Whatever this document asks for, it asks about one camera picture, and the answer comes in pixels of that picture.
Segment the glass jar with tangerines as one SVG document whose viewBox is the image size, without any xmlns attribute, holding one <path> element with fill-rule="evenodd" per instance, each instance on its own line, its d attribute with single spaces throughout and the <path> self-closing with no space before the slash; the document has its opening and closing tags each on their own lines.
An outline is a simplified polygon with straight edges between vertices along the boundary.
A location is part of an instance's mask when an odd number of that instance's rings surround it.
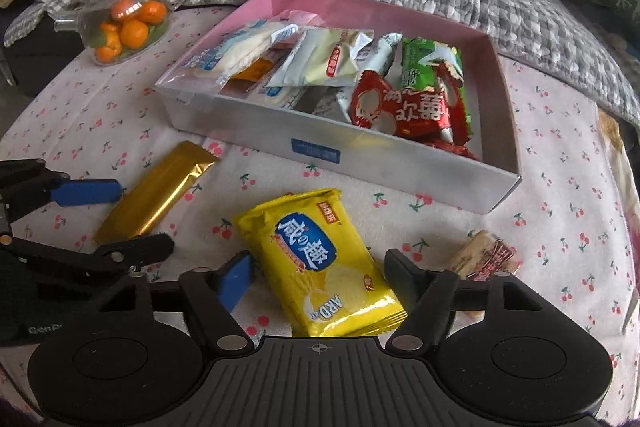
<svg viewBox="0 0 640 427">
<path fill-rule="evenodd" d="M 75 31 L 96 64 L 125 62 L 156 43 L 169 28 L 171 0 L 80 0 L 52 16 L 57 31 Z"/>
</svg>

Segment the cherry print tablecloth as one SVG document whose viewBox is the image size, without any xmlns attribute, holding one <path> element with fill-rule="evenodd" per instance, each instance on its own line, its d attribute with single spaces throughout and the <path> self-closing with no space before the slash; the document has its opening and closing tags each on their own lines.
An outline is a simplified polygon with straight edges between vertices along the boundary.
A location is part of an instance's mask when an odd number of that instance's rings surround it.
<svg viewBox="0 0 640 427">
<path fill-rule="evenodd" d="M 99 68 L 78 56 L 25 109 L 4 102 L 12 127 L 3 158 L 40 157 L 75 178 L 115 178 L 133 187 L 186 135 L 169 124 L 154 82 L 223 9 L 179 13 L 170 35 L 142 57 Z M 398 248 L 422 267 L 444 265 L 475 232 L 501 237 L 518 275 L 608 350 L 613 382 L 600 415 L 620 424 L 639 413 L 639 309 L 634 277 L 636 190 L 626 156 L 598 106 L 580 92 L 510 60 L 510 92 L 522 181 L 486 216 L 340 176 L 315 161 L 289 161 L 205 139 L 218 157 L 160 225 L 176 244 L 151 269 L 169 280 L 216 267 L 243 246 L 233 219 L 288 193 L 335 187 L 363 242 L 383 256 Z"/>
</svg>

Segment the orange snack packet in box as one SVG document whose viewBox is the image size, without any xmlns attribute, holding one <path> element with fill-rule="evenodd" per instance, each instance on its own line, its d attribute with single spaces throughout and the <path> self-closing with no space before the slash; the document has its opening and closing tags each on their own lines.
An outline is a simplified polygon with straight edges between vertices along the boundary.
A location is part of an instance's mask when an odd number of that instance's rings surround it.
<svg viewBox="0 0 640 427">
<path fill-rule="evenodd" d="M 268 72 L 273 69 L 273 66 L 273 60 L 269 60 L 269 58 L 259 57 L 258 60 L 255 61 L 252 65 L 235 74 L 232 77 L 232 80 L 257 82 L 261 80 L 262 77 L 267 75 Z"/>
</svg>

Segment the white blue milk bread packet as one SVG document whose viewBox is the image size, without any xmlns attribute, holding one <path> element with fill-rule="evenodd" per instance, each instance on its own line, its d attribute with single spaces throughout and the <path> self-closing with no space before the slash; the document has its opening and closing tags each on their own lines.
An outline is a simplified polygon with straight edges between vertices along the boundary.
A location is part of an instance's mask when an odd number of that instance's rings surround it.
<svg viewBox="0 0 640 427">
<path fill-rule="evenodd" d="M 216 46 L 190 58 L 180 68 L 180 74 L 226 82 L 273 46 L 296 35 L 299 29 L 299 24 L 289 20 L 254 20 L 230 32 Z"/>
</svg>

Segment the white pink cardboard box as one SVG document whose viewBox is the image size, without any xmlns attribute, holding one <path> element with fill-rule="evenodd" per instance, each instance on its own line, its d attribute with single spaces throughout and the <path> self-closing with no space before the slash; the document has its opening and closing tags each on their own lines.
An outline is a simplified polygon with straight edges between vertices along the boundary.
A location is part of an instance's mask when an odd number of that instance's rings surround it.
<svg viewBox="0 0 640 427">
<path fill-rule="evenodd" d="M 254 20 L 286 10 L 316 13 L 329 26 L 400 31 L 456 46 L 462 53 L 466 99 L 472 115 L 472 158 L 356 127 L 347 122 L 231 98 L 190 93 L 171 67 L 155 83 L 171 124 L 183 131 L 257 148 L 480 215 L 497 208 L 522 181 L 512 106 L 498 55 L 488 35 L 452 20 L 373 0 L 250 0 L 179 57 L 217 44 Z"/>
</svg>

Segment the pale green white snack packet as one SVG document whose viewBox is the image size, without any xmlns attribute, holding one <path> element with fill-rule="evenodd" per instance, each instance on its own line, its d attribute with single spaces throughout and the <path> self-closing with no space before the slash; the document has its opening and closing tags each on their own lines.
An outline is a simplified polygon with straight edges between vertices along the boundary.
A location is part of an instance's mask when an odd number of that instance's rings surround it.
<svg viewBox="0 0 640 427">
<path fill-rule="evenodd" d="M 309 27 L 267 83 L 271 87 L 352 87 L 357 56 L 373 42 L 372 29 Z"/>
</svg>

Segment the gold brown wafer bar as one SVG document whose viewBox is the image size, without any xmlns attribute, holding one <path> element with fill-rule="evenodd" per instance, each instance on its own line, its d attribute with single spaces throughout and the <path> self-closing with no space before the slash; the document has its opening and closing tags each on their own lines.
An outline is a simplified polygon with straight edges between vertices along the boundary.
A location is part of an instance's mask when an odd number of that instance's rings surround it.
<svg viewBox="0 0 640 427">
<path fill-rule="evenodd" d="M 179 143 L 112 209 L 94 241 L 103 245 L 149 234 L 217 161 L 191 141 Z"/>
</svg>

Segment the yellow cracker packet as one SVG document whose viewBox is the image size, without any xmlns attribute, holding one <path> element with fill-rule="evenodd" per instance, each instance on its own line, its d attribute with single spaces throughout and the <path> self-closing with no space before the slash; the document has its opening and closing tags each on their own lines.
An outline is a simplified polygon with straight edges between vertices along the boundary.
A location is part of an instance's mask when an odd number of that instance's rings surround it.
<svg viewBox="0 0 640 427">
<path fill-rule="evenodd" d="M 407 316 L 336 188 L 263 202 L 243 212 L 236 229 L 293 335 L 375 336 L 396 329 Z"/>
</svg>

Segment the pink snack packet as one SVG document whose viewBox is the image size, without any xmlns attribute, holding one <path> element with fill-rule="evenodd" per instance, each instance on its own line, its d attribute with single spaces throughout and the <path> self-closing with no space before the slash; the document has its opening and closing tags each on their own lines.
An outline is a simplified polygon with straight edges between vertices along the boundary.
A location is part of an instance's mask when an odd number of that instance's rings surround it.
<svg viewBox="0 0 640 427">
<path fill-rule="evenodd" d="M 290 24 L 296 24 L 300 27 L 324 25 L 323 18 L 317 13 L 287 9 L 280 12 L 276 16 L 277 20 L 287 20 Z"/>
</svg>

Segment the white brown cake packet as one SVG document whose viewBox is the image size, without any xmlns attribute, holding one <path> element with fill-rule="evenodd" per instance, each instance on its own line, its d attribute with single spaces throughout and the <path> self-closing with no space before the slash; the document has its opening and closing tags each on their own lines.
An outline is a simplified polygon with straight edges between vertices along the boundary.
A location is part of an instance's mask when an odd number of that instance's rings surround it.
<svg viewBox="0 0 640 427">
<path fill-rule="evenodd" d="M 373 70 L 382 77 L 386 76 L 394 64 L 397 48 L 401 41 L 400 32 L 390 32 L 365 46 L 356 58 L 360 72 Z"/>
</svg>

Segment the small brown biscuit packet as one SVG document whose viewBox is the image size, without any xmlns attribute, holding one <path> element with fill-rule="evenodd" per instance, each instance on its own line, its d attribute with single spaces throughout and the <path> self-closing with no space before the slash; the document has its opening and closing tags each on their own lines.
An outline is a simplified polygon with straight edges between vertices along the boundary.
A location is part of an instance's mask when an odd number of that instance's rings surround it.
<svg viewBox="0 0 640 427">
<path fill-rule="evenodd" d="M 446 269 L 462 279 L 484 282 L 496 272 L 515 274 L 521 265 L 514 247 L 496 234 L 480 230 L 448 261 Z"/>
</svg>

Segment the red candy packet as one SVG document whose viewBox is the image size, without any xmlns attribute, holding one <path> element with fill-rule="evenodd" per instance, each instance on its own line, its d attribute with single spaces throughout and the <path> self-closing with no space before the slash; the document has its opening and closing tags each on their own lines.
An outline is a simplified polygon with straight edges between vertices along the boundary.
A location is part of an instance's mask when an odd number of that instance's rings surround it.
<svg viewBox="0 0 640 427">
<path fill-rule="evenodd" d="M 406 140 L 463 146 L 472 136 L 464 121 L 449 115 L 442 92 L 394 88 L 373 70 L 361 74 L 349 103 L 349 117 L 356 126 Z"/>
</svg>

